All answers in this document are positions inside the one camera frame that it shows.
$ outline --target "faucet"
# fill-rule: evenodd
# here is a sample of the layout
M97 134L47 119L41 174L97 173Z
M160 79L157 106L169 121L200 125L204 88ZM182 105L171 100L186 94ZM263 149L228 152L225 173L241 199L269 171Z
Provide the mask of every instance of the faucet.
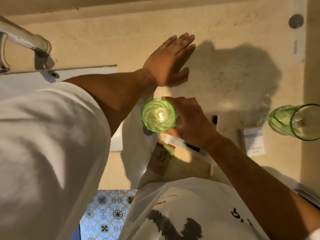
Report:
M49 56L51 52L52 47L48 40L0 16L0 74L10 71L10 65L5 58L5 44L8 39L34 50L38 56Z

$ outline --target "glass rim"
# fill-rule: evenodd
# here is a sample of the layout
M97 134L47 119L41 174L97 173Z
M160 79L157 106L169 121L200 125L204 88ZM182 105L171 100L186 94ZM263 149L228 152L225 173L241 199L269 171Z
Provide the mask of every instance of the glass rim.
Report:
M293 114L292 114L292 116L291 116L291 118L290 118L290 130L291 130L291 132L294 134L294 136L295 136L296 138L298 138L298 139L300 139L300 140L302 140L302 141L316 141L316 140L320 139L320 137L318 137L318 138L316 138L316 139L304 139L304 138L298 136L298 135L294 132L294 130L293 130L293 128L292 128L292 120L293 120L295 114L296 114L300 109L302 109L303 107L311 106L311 105L320 107L319 104L304 104L304 105L301 105L300 107L298 107L298 108L293 112Z
M173 108L173 111L174 111L174 122L173 122L172 126L171 126L169 129L167 129L167 130L165 130L165 131L162 131L162 132L157 132L157 131L154 131L154 130L150 129L150 128L146 125L146 123L144 122L143 116L142 116L142 115L143 115L143 111L144 111L144 109L146 108L146 106L147 106L148 104L150 104L152 101L155 101L155 100L163 100L163 101L166 101L168 104L171 105L171 107ZM143 125L144 125L149 131L154 132L154 133L164 133L164 132L166 132L166 131L168 131L168 130L170 130L170 129L172 129L172 128L174 127L174 125L175 125L175 123L176 123L176 120L177 120L176 109L175 109L175 107L172 105L172 103L170 103L168 100L162 99L162 98L155 98L155 99L152 99L151 101L147 102L147 103L143 106L143 109L142 109L142 112L141 112L141 120L142 120Z

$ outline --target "person's right arm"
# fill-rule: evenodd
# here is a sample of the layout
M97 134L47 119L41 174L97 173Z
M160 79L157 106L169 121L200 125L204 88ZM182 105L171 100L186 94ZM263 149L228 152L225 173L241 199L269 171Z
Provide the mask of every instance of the person's right arm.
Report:
M167 133L209 153L270 239L302 240L320 228L320 212L220 135L195 98L163 98L182 121Z

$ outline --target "green glass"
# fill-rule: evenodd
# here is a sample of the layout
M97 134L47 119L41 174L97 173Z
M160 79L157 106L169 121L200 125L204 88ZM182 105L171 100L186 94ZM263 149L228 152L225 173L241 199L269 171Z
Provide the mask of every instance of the green glass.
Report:
M166 132L176 123L176 110L169 101L154 99L144 106L141 119L149 131Z
M285 105L272 111L268 122L278 134L315 141L320 138L320 105Z

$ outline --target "white t-shirt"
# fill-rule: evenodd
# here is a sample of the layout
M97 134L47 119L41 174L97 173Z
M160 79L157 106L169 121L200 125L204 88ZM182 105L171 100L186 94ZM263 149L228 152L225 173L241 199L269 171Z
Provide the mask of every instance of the white t-shirt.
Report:
M102 110L76 85L1 102L1 239L70 239L98 189L110 139ZM232 187L188 178L140 189L119 239L268 238Z

